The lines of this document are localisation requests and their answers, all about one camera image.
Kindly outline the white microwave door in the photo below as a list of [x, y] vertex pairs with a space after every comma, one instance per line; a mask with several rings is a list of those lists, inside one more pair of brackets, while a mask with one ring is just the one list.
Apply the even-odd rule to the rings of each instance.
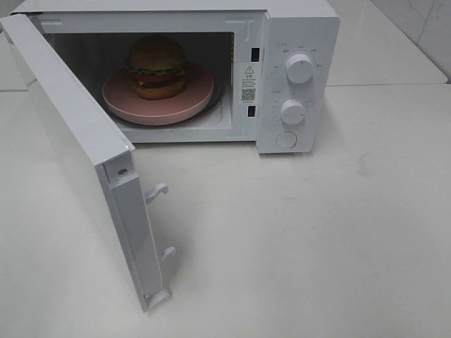
[[143, 192], [134, 146], [23, 14], [1, 26], [54, 155], [83, 209], [126, 274], [143, 311], [168, 298], [147, 204], [165, 184]]

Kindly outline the toy hamburger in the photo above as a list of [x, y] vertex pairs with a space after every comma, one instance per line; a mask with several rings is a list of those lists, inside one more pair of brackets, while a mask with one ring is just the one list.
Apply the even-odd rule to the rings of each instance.
[[175, 96], [186, 83], [186, 55], [175, 40], [149, 35], [136, 41], [125, 60], [132, 90], [143, 99]]

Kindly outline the pink round plate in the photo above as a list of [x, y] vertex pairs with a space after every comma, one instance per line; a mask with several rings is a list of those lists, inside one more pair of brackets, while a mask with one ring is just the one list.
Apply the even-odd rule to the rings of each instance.
[[191, 63], [187, 67], [187, 83], [175, 96], [148, 100], [135, 93], [123, 71], [110, 76], [102, 87], [109, 112], [138, 125], [159, 126], [179, 123], [200, 113], [210, 102], [214, 90], [213, 75]]

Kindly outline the glass microwave turntable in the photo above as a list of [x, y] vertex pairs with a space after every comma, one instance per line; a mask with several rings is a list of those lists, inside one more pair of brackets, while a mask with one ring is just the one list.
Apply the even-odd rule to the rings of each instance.
[[167, 99], [147, 100], [129, 89], [122, 89], [105, 102], [110, 112], [134, 124], [163, 126], [182, 123], [215, 109], [222, 101], [223, 90], [190, 85]]

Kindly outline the white microwave oven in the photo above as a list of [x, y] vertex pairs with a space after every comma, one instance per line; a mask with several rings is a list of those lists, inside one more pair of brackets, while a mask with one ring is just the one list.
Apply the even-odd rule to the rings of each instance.
[[[253, 141], [261, 153], [308, 152], [339, 18], [327, 1], [25, 1], [26, 15], [133, 146]], [[105, 80], [140, 37], [183, 46], [223, 90], [191, 121], [156, 127], [109, 112]]]

